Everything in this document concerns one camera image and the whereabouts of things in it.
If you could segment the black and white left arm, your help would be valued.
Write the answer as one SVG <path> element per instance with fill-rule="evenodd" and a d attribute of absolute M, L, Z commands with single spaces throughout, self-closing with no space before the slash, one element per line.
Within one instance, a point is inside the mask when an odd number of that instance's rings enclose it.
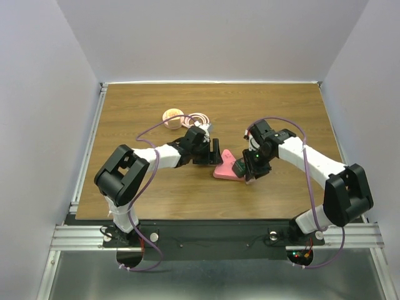
<path fill-rule="evenodd" d="M 222 162 L 219 139 L 211 139 L 209 131 L 201 126 L 190 127 L 183 137 L 162 146 L 151 144 L 146 149 L 118 146 L 95 175 L 94 183 L 108 203 L 119 241 L 125 246 L 138 242 L 139 219 L 134 203 L 158 169 L 176 169 L 188 163 L 217 166 Z"/>

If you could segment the round pink power strip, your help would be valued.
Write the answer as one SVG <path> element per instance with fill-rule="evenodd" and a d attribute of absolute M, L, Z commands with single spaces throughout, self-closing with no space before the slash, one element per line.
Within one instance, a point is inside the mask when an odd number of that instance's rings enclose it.
<path fill-rule="evenodd" d="M 162 115 L 164 125 L 171 130 L 176 130 L 183 125 L 183 112 L 180 109 L 171 108 L 166 110 Z"/>

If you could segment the beige cube socket adapter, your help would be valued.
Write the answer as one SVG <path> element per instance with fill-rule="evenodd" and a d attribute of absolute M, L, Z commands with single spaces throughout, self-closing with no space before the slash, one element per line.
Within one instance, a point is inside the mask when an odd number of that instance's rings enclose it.
<path fill-rule="evenodd" d="M 166 117 L 169 119 L 169 122 L 180 123 L 182 113 L 180 109 L 172 108 L 166 111 Z"/>

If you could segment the dark green plug adapter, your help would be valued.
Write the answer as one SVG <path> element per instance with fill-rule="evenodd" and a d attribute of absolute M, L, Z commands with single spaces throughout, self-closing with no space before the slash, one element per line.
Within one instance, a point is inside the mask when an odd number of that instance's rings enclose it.
<path fill-rule="evenodd" d="M 248 169 L 243 157 L 235 160 L 234 164 L 232 165 L 232 171 L 238 178 L 245 178 L 247 170 Z"/>

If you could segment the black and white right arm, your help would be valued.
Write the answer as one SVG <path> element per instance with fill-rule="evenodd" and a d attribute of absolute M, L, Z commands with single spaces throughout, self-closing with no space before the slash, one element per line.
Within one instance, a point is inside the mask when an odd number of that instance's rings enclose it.
<path fill-rule="evenodd" d="M 315 180 L 324 189 L 321 205 L 311 199 L 310 210 L 290 220 L 287 236 L 291 242 L 301 244 L 311 233 L 332 225 L 343 228 L 374 206 L 364 168 L 328 158 L 308 146 L 305 136 L 297 137 L 288 129 L 275 131 L 266 119 L 260 119 L 245 130 L 244 138 L 248 141 L 242 152 L 245 182 L 267 175 L 270 162 L 279 158 L 304 171 L 308 183 Z"/>

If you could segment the small pink plug adapter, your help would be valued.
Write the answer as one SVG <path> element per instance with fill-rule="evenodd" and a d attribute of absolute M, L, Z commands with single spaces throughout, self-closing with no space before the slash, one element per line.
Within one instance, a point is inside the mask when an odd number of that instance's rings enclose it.
<path fill-rule="evenodd" d="M 246 183 L 247 185 L 252 184 L 252 183 L 255 183 L 255 182 L 256 182 L 256 179 L 254 179 L 254 178 L 252 178 L 252 179 L 250 179 L 250 180 L 248 180 L 248 181 L 245 181 L 245 183 Z"/>

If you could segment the pink triangular power strip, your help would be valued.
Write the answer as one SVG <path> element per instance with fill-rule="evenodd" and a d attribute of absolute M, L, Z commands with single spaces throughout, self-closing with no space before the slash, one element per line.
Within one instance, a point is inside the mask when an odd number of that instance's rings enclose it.
<path fill-rule="evenodd" d="M 213 177 L 216 179 L 225 179 L 230 181 L 244 181 L 244 177 L 237 177 L 233 171 L 236 158 L 228 149 L 224 149 L 221 154 L 222 164 L 217 165 L 213 172 Z"/>

